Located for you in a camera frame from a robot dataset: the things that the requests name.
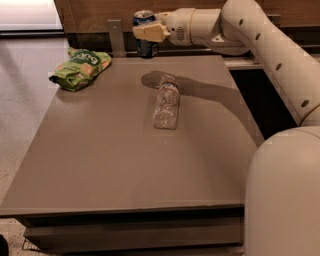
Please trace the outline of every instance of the floor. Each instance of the floor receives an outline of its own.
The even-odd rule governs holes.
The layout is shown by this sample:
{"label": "floor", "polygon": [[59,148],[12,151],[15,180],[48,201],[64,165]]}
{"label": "floor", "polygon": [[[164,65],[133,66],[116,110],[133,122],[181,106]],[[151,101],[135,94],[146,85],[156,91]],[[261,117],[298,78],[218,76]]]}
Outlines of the floor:
{"label": "floor", "polygon": [[[48,77],[67,48],[64,38],[0,41],[0,203],[56,93]],[[44,255],[22,249],[23,233],[14,219],[0,219],[10,256]]]}

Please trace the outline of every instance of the wooden surface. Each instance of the wooden surface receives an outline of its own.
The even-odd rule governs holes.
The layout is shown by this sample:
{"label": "wooden surface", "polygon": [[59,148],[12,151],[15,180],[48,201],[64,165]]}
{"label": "wooden surface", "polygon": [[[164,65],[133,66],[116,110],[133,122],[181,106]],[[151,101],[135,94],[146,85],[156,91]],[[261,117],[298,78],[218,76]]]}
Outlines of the wooden surface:
{"label": "wooden surface", "polygon": [[[120,18],[123,31],[132,31],[136,11],[174,11],[178,8],[222,8],[225,0],[55,0],[66,33],[107,32],[107,20]],[[320,26],[319,0],[257,0],[267,14],[281,15],[280,26]]]}
{"label": "wooden surface", "polygon": [[263,9],[280,14],[282,27],[320,26],[319,0],[264,0]]}
{"label": "wooden surface", "polygon": [[[178,128],[153,128],[155,85],[181,89]],[[244,203],[262,135],[220,56],[113,59],[94,85],[59,90],[1,215]]]}

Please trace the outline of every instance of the table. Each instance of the table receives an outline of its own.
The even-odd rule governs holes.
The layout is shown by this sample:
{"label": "table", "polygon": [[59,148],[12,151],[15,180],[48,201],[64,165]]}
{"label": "table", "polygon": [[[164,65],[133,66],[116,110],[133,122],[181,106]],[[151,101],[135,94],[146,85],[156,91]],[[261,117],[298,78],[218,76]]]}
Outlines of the table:
{"label": "table", "polygon": [[[180,85],[174,131],[153,127],[167,75]],[[57,92],[0,216],[54,253],[241,244],[262,142],[220,56],[113,59],[90,87]]]}

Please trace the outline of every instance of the green chip bag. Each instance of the green chip bag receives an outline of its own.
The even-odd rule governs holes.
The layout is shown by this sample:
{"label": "green chip bag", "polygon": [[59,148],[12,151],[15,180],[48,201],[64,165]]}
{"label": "green chip bag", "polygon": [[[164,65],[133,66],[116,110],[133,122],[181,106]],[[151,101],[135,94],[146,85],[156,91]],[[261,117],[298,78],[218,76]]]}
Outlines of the green chip bag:
{"label": "green chip bag", "polygon": [[70,60],[59,65],[49,79],[72,92],[87,86],[111,63],[111,57],[105,52],[69,47],[68,55]]}

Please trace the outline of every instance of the wooden cabinet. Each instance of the wooden cabinet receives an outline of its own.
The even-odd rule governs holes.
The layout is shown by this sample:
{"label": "wooden cabinet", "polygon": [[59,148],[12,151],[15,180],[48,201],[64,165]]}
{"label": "wooden cabinet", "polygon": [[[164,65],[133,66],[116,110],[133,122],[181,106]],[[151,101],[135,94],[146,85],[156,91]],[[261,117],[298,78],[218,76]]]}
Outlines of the wooden cabinet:
{"label": "wooden cabinet", "polygon": [[[157,12],[178,8],[222,8],[225,0],[55,0],[66,33],[104,33],[107,20],[120,18],[124,32],[132,31],[132,17],[138,10]],[[318,0],[257,0],[267,14],[281,15],[281,27],[320,26]]]}

